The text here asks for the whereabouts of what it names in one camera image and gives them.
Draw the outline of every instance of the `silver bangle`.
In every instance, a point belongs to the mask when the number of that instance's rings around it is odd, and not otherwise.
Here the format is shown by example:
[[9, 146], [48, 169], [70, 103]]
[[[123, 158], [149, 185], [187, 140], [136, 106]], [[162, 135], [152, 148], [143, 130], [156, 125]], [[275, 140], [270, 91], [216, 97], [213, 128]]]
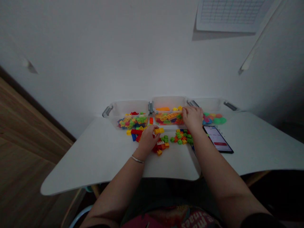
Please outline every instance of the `silver bangle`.
[[139, 163], [145, 163], [144, 161], [138, 160], [137, 158], [135, 158], [133, 155], [131, 157], [134, 161], [139, 162]]

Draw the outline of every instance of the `smartphone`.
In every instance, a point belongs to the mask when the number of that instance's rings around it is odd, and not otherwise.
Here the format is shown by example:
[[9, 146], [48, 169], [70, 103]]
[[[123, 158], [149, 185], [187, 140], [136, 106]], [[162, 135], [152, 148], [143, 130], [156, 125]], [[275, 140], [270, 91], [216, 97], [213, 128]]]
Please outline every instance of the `smartphone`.
[[208, 134], [209, 139], [213, 145], [221, 153], [233, 154], [233, 150], [223, 138], [221, 133], [214, 126], [203, 126], [204, 131]]

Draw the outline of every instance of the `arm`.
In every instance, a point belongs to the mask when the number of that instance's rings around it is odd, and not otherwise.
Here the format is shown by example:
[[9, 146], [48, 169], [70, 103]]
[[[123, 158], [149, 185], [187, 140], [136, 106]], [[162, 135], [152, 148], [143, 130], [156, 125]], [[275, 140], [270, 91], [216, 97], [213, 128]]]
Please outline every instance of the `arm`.
[[[157, 129], [158, 126], [150, 125], [142, 133], [139, 146], [133, 154], [138, 160], [145, 161], [158, 141], [160, 134], [155, 138], [152, 136], [155, 128]], [[132, 158], [129, 158], [126, 164], [101, 193], [82, 223], [81, 228], [97, 224], [119, 227], [118, 223], [123, 218], [142, 178], [143, 169], [144, 163], [139, 163]]]
[[202, 109], [184, 108], [183, 119], [193, 136], [204, 178], [228, 227], [240, 227], [241, 222], [254, 213], [270, 214], [208, 139], [202, 129]]

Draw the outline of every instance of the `plastic storage bin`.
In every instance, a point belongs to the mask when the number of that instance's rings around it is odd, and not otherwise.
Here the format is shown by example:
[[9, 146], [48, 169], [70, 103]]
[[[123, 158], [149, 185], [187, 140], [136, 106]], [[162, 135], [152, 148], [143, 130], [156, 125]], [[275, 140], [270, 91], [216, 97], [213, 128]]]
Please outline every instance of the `plastic storage bin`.
[[203, 109], [203, 125], [224, 124], [232, 116], [241, 112], [238, 107], [222, 98], [195, 98], [191, 104]]
[[158, 125], [182, 125], [183, 113], [182, 109], [178, 107], [184, 107], [191, 105], [190, 101], [186, 97], [168, 96], [168, 97], [154, 97], [152, 99], [153, 115]]
[[148, 104], [146, 100], [116, 101], [104, 110], [102, 116], [109, 119], [116, 129], [146, 127], [150, 114]]

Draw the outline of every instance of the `phone screen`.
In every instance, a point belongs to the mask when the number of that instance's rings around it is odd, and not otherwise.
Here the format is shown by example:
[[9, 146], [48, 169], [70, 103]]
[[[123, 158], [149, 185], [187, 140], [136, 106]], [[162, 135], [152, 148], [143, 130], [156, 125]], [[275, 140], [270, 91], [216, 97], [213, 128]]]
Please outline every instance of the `phone screen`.
[[221, 133], [214, 126], [203, 126], [203, 128], [209, 135], [209, 138], [211, 139], [214, 146], [218, 149], [218, 151], [226, 151], [228, 153], [229, 152], [233, 153], [233, 150], [230, 148], [230, 146], [224, 140]]

